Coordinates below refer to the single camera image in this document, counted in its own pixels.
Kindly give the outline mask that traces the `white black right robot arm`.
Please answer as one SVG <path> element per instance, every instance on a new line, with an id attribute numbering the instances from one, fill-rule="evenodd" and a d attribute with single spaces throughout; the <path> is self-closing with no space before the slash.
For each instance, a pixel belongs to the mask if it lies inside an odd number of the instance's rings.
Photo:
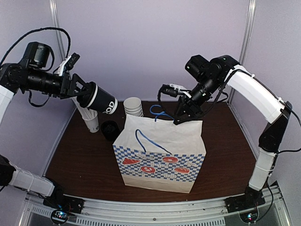
<path id="1" fill-rule="evenodd" d="M 250 208 L 261 198 L 263 186 L 275 167 L 292 106 L 289 102 L 283 102 L 229 55 L 210 61 L 201 55 L 192 56 L 185 65 L 185 70 L 197 81 L 197 85 L 190 93 L 185 92 L 179 98 L 174 112 L 176 125 L 205 116 L 207 112 L 201 110 L 202 104 L 215 91 L 222 91 L 225 86 L 240 93 L 267 121 L 259 137 L 259 155 L 244 195 L 229 199 L 230 204 L 239 202 Z"/>

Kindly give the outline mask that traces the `blue checkered paper bag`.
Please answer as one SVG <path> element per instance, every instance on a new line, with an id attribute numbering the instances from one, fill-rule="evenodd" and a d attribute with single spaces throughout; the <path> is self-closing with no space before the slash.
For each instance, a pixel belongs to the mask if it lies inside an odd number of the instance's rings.
<path id="1" fill-rule="evenodd" d="M 202 121 L 175 125 L 171 120 L 127 115 L 113 143 L 127 186 L 188 194 L 206 156 Z"/>

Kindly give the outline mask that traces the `black plastic cup lid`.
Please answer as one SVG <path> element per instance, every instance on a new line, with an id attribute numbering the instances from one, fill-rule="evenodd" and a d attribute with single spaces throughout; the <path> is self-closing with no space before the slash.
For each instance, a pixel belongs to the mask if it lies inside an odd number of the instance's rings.
<path id="1" fill-rule="evenodd" d="M 82 108 L 88 108 L 95 110 L 93 102 L 97 94 L 97 88 L 95 82 L 89 82 L 87 84 L 88 88 L 83 87 L 82 91 L 87 91 L 84 95 L 77 96 L 76 100 Z"/>

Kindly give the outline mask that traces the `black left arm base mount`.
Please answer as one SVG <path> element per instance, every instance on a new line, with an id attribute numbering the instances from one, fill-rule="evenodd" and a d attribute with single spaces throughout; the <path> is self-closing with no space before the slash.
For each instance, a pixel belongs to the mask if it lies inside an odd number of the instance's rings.
<path id="1" fill-rule="evenodd" d="M 66 213 L 80 214 L 83 209 L 84 200 L 63 194 L 63 191 L 54 191 L 50 196 L 43 198 L 43 204 Z"/>

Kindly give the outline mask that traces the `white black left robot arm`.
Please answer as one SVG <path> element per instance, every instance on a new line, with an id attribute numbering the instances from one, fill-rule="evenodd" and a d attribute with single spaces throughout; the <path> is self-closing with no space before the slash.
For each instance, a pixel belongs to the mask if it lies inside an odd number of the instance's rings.
<path id="1" fill-rule="evenodd" d="M 50 46 L 30 42 L 19 63 L 5 63 L 0 67 L 0 116 L 11 103 L 14 95 L 21 92 L 40 91 L 49 97 L 67 99 L 76 97 L 82 107 L 89 107 L 97 94 L 94 82 L 86 83 L 77 74 L 68 74 L 79 59 L 74 53 L 60 64 L 58 73 L 48 73 L 45 69 L 48 57 L 53 51 Z M 55 182 L 25 171 L 12 164 L 6 157 L 0 157 L 0 185 L 14 186 L 41 195 L 57 209 L 67 206 L 68 200 L 62 188 Z"/>

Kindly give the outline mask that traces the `paper cups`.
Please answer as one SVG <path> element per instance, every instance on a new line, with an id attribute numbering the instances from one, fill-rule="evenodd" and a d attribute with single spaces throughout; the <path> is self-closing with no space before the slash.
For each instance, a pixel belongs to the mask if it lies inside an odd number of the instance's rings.
<path id="1" fill-rule="evenodd" d="M 129 97 L 123 102 L 126 115 L 143 116 L 142 102 L 137 97 Z"/>

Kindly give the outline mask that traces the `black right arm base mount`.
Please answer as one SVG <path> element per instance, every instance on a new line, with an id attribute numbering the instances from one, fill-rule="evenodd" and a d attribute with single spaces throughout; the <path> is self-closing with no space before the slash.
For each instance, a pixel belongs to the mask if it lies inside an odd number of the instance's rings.
<path id="1" fill-rule="evenodd" d="M 262 192 L 245 192 L 242 195 L 228 197 L 225 200 L 228 213 L 256 208 L 265 204 Z"/>

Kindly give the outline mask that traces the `black white paper cup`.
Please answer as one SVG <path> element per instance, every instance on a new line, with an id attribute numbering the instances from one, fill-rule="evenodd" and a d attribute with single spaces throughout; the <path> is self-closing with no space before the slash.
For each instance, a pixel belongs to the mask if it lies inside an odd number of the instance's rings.
<path id="1" fill-rule="evenodd" d="M 117 99 L 91 82 L 91 100 L 88 101 L 87 108 L 104 114 L 113 114 L 118 106 Z"/>

